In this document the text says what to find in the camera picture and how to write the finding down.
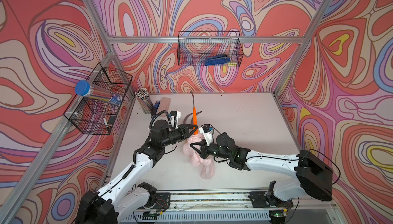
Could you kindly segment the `orange handled sickle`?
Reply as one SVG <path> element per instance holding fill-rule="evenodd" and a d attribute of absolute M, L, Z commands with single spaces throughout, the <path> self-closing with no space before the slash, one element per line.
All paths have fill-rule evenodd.
<path fill-rule="evenodd" d="M 193 91 L 190 91 L 190 94 L 192 95 L 192 102 L 193 102 L 192 122 L 193 122 L 193 125 L 197 125 L 198 124 L 198 120 L 197 120 L 197 112 L 196 112 L 196 107 L 195 107 Z"/>

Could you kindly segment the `pink rag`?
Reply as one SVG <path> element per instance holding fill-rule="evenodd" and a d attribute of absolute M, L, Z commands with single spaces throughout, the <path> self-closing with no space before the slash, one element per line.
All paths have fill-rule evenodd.
<path fill-rule="evenodd" d="M 182 148 L 183 154 L 190 158 L 190 156 L 191 156 L 190 144 L 195 143 L 195 142 L 200 142 L 203 139 L 204 139 L 204 136 L 201 134 L 193 135 L 190 138 L 188 138 Z M 215 165 L 212 160 L 212 157 L 208 157 L 207 159 L 202 158 L 200 160 L 192 160 L 190 158 L 190 162 L 194 167 L 199 167 L 199 166 L 203 167 L 202 172 L 201 172 L 201 178 L 203 178 L 205 180 L 209 180 L 214 176 Z"/>

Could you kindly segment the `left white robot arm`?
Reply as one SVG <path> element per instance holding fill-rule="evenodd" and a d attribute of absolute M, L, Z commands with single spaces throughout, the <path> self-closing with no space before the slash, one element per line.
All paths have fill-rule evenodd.
<path fill-rule="evenodd" d="M 132 162 L 96 192 L 88 191 L 80 201 L 75 224 L 118 224 L 129 212 L 154 204 L 155 188 L 143 183 L 133 194 L 129 191 L 165 154 L 165 148 L 190 138 L 197 125 L 170 126 L 167 120 L 151 122 L 144 144 L 133 153 Z"/>

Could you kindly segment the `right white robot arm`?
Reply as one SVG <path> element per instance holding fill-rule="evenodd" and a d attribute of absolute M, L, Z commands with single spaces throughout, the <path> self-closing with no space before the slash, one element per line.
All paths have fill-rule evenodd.
<path fill-rule="evenodd" d="M 269 200 L 289 201 L 304 195 L 321 201 L 332 200 L 333 170 L 309 151 L 291 155 L 262 153 L 237 146 L 225 132 L 215 142 L 203 139 L 190 147 L 203 159 L 222 158 L 229 167 L 239 171 L 262 170 L 288 176 L 284 181 L 270 183 L 266 193 Z"/>

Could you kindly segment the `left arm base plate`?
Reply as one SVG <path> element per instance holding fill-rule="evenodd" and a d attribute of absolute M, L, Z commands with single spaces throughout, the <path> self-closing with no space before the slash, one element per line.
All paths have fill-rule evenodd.
<path fill-rule="evenodd" d="M 150 198 L 145 206 L 141 206 L 138 210 L 160 210 L 165 211 L 170 208 L 171 205 L 171 193 L 170 192 L 158 192 L 155 195 L 155 199 Z"/>

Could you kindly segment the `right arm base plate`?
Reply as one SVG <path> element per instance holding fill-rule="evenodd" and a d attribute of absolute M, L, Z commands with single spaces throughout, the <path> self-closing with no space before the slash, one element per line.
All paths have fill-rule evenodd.
<path fill-rule="evenodd" d="M 250 192 L 248 198 L 251 200 L 253 208 L 279 208 L 279 209 L 291 209 L 293 205 L 292 200 L 283 201 L 269 195 L 265 191 L 253 191 Z"/>

